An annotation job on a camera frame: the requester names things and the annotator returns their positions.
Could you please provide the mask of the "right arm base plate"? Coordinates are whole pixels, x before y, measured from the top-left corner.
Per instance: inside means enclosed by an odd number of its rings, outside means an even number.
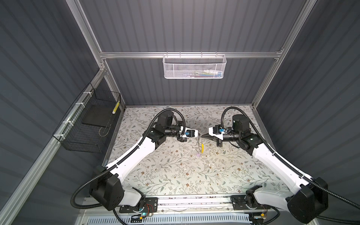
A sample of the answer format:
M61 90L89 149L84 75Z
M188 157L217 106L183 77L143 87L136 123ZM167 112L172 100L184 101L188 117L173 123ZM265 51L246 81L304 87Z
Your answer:
M232 196L230 196L230 201L231 201L232 207L235 211L252 210L247 205L245 195L232 195Z

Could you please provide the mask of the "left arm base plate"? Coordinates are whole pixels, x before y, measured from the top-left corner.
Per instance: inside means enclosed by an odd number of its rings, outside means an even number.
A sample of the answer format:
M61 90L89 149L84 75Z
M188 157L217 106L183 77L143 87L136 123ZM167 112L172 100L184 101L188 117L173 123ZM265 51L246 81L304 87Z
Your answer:
M119 213L155 213L158 209L157 197L145 197L136 206L121 205Z

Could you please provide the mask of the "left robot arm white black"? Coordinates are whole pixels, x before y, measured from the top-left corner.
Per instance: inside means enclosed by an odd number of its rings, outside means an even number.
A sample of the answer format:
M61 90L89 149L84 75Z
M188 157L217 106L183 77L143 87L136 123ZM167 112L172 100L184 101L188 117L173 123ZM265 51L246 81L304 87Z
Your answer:
M93 176L99 175L111 167L109 173L96 178L90 183L89 194L108 211L114 210L118 205L143 208L145 194L135 187L126 189L123 182L127 175L149 154L153 153L167 137L174 137L179 142L186 142L188 138L198 137L198 130L185 127L183 120L172 124L173 110L161 111L150 123L142 137L136 144L121 157L105 167L94 169Z

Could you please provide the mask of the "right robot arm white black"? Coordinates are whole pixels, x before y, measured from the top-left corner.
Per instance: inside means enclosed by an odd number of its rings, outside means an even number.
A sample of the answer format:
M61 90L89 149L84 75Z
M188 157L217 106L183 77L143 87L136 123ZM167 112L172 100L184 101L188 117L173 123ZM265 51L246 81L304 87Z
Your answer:
M276 151L269 150L265 141L257 133L252 133L251 120L243 115L236 114L232 117L232 126L224 128L216 125L209 128L208 134L203 138L214 140L218 147L223 142L236 142L250 156L261 161L288 187L287 192L267 190L264 185L255 185L246 191L244 202L249 209L256 209L261 205L268 205L290 212L303 224L319 216L328 209L328 194L322 191L327 183L315 179L295 168L291 169L289 163Z

